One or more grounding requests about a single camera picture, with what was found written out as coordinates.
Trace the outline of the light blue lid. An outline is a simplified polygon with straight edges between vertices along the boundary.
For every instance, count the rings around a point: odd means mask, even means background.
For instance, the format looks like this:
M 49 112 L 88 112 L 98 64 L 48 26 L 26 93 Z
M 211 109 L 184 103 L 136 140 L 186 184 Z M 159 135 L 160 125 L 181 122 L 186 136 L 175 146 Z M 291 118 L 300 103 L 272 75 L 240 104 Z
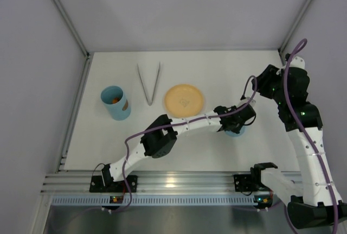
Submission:
M 246 128 L 242 127 L 239 133 L 235 133 L 232 131 L 225 131 L 225 134 L 230 137 L 239 137 L 239 136 L 242 136 L 245 133 L 245 131 L 246 131 Z

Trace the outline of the orange red food piece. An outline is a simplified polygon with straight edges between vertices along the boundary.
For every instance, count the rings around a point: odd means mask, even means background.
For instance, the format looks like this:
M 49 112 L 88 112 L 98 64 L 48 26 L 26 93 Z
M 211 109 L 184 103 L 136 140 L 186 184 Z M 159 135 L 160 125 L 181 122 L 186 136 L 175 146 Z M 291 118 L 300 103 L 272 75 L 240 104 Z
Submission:
M 118 101 L 119 101 L 119 98 L 114 98 L 114 99 L 112 100 L 112 104 L 116 104 Z

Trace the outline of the metal serving tongs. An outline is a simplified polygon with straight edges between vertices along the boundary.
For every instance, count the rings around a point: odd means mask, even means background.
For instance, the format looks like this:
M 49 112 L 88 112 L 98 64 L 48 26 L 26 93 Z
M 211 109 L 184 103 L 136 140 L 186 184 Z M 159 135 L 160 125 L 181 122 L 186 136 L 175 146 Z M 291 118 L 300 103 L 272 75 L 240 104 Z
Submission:
M 155 101 L 160 72 L 161 62 L 137 64 L 138 78 L 148 106 Z

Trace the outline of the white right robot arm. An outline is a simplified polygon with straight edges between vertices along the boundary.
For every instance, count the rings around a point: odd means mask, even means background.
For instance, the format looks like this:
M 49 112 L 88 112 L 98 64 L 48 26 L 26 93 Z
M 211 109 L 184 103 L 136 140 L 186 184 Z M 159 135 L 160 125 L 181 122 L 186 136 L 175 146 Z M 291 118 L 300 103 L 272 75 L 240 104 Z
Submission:
M 323 123 L 318 108 L 307 101 L 310 79 L 302 67 L 268 65 L 252 81 L 252 89 L 272 99 L 293 144 L 303 187 L 286 180 L 273 163 L 258 164 L 260 183 L 273 190 L 286 207 L 296 229 L 332 226 L 346 221 L 346 203 L 338 193 L 323 145 Z

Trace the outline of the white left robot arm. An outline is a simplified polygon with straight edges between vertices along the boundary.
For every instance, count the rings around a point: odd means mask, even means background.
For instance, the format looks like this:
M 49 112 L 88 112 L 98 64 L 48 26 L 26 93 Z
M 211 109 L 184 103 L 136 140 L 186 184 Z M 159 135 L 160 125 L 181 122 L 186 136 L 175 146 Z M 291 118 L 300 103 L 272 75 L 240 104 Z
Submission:
M 146 159 L 168 155 L 180 137 L 220 131 L 239 134 L 247 122 L 255 117 L 256 112 L 251 104 L 218 106 L 203 115 L 187 118 L 160 115 L 146 130 L 125 139 L 125 156 L 104 166 L 101 170 L 102 183 L 108 188 L 114 182 L 124 181 Z

